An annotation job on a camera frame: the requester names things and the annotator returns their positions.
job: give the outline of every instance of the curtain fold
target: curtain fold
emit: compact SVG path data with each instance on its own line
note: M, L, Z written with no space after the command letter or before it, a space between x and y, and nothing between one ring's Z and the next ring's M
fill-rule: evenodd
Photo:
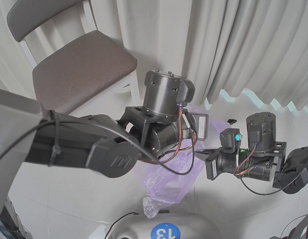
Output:
M34 98L31 65L6 24L16 0L0 0L0 88ZM266 104L308 107L308 0L91 0L98 29L148 70L185 75L193 103L246 87ZM87 33L81 4L26 37L36 62Z

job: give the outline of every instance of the chair backrest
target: chair backrest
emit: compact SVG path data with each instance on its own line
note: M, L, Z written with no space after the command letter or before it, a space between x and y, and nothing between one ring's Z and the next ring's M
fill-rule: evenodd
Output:
M25 37L57 14L82 2L90 30L96 30L89 0L18 0L7 15L7 24L17 42L20 42L31 65L35 62Z

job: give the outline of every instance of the chair leg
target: chair leg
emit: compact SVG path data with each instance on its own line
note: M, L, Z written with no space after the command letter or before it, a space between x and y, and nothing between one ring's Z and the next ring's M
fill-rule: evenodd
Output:
M130 73L130 76L131 76L130 88L131 88L133 105L134 106L140 106L141 100L140 100L140 93L138 91L136 70L133 71L132 73Z

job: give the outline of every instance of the clear plastic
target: clear plastic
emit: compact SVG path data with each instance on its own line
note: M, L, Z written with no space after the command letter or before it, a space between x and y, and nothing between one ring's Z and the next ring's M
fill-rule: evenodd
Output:
M207 111L199 106L188 106L190 112L207 114ZM229 123L209 117L208 134L205 141L197 141L195 150L219 148L219 133L231 127ZM192 144L190 139L182 141L181 148ZM162 158L165 160L173 153ZM174 171L186 172L192 163L192 149L180 151L175 158L166 163ZM143 199L144 213L148 218L154 217L160 209L174 203L179 203L194 184L202 171L205 163L195 158L192 171L187 175L176 175L164 169L160 165L138 162L134 168L136 177L144 185L148 197Z

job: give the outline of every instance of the white chair frame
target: white chair frame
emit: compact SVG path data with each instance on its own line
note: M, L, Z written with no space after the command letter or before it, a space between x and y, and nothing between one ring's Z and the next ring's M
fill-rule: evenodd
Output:
M83 3L83 8L84 8L84 13L86 15L88 25L90 28L90 31L97 30L96 24L93 19L92 15L92 10L90 6L89 0L85 0L82 2ZM29 50L29 47L25 41L25 39L22 39L20 42L30 64L32 65L33 68L37 66L37 63L35 59L32 56L31 51ZM82 116L85 112L88 113L88 108L93 105L93 103L100 103L102 102L102 99L105 96L110 96L116 92L118 92L120 89L124 88L125 86L130 85L131 88L131 95L132 95L132 100L133 100L133 105L134 106L140 106L141 101L140 101L140 93L138 90L138 83L137 83L137 77L136 77L136 70L134 70L132 73L121 79L120 81L114 83L107 89L103 90L101 93L97 94L95 97L91 98L87 102L85 102L83 105L75 109L70 115L72 116Z

